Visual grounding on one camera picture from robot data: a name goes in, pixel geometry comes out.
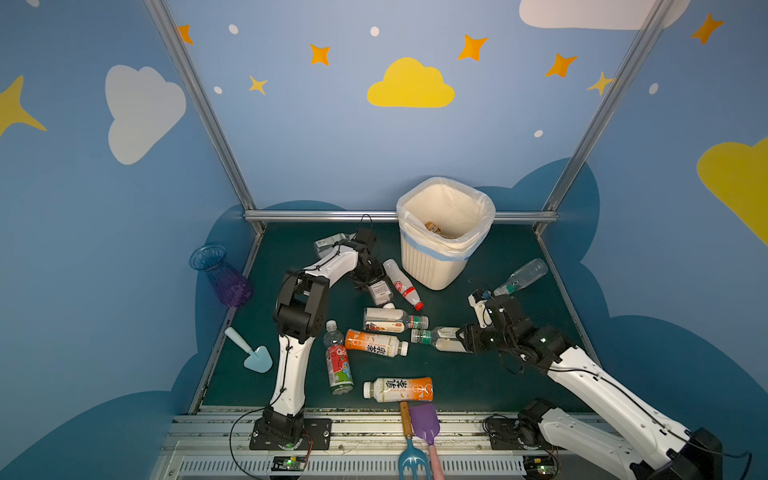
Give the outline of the orange brown label bottle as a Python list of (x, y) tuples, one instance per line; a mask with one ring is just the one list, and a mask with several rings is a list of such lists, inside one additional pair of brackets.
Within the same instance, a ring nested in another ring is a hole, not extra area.
[(442, 233), (441, 228), (437, 224), (435, 224), (434, 222), (427, 222), (425, 224), (425, 228), (428, 231), (430, 231), (432, 233), (435, 233), (435, 234), (441, 234)]

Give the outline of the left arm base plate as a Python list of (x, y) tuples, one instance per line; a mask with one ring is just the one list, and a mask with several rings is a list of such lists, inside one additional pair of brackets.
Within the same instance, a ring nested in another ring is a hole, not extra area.
[(289, 418), (273, 416), (259, 419), (253, 428), (250, 450), (308, 451), (328, 450), (333, 422), (330, 418)]

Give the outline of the square clear bottle white label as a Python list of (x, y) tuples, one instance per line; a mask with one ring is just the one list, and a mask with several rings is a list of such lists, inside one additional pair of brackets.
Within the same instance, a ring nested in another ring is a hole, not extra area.
[(367, 290), (377, 307), (383, 308), (392, 302), (392, 291), (385, 280), (369, 284)]

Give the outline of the clear bottle white orange label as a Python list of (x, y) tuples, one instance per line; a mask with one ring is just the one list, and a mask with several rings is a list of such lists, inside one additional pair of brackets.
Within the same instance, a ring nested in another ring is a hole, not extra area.
[(403, 333), (408, 329), (426, 330), (429, 319), (423, 315), (409, 315), (401, 309), (366, 308), (363, 327), (369, 332)]

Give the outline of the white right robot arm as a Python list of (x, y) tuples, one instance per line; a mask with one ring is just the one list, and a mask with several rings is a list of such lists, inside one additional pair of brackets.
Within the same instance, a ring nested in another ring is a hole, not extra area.
[(690, 430), (653, 408), (557, 328), (536, 326), (514, 297), (477, 290), (468, 303), (477, 316), (460, 330), (468, 352), (518, 358), (576, 395), (613, 429), (606, 432), (537, 399), (518, 414), (523, 444), (563, 448), (619, 479), (722, 478), (724, 453), (714, 434)]

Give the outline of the clear square bottle green cap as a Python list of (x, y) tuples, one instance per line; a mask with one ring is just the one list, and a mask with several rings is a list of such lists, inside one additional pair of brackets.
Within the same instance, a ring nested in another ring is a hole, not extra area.
[(460, 338), (461, 329), (458, 327), (437, 327), (433, 330), (411, 330), (411, 342), (420, 345), (431, 345), (441, 352), (467, 353)]

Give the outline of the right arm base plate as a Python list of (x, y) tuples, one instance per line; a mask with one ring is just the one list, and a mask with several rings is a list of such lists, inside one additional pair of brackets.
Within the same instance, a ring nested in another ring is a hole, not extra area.
[(546, 444), (538, 426), (526, 419), (491, 415), (483, 420), (483, 430), (493, 450), (539, 450)]

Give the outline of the white bottle red label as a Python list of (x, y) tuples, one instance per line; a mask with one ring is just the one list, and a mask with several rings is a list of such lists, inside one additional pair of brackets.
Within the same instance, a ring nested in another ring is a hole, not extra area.
[(403, 273), (394, 259), (383, 262), (383, 268), (395, 290), (410, 303), (416, 311), (421, 311), (424, 304), (411, 280)]

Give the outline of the orange label juice bottle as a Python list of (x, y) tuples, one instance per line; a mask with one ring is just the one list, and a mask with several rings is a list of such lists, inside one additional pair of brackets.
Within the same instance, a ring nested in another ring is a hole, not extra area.
[(376, 334), (350, 329), (345, 336), (347, 350), (364, 351), (379, 356), (394, 358), (406, 356), (409, 343), (394, 335)]

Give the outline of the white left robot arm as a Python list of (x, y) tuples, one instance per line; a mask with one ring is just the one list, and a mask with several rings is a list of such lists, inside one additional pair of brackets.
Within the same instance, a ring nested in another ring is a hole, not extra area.
[(382, 279), (383, 267), (373, 255), (376, 234), (360, 227), (314, 264), (286, 273), (275, 305), (279, 340), (279, 373), (266, 415), (295, 419), (305, 405), (307, 364), (314, 339), (325, 327), (330, 289), (348, 276), (365, 288)]

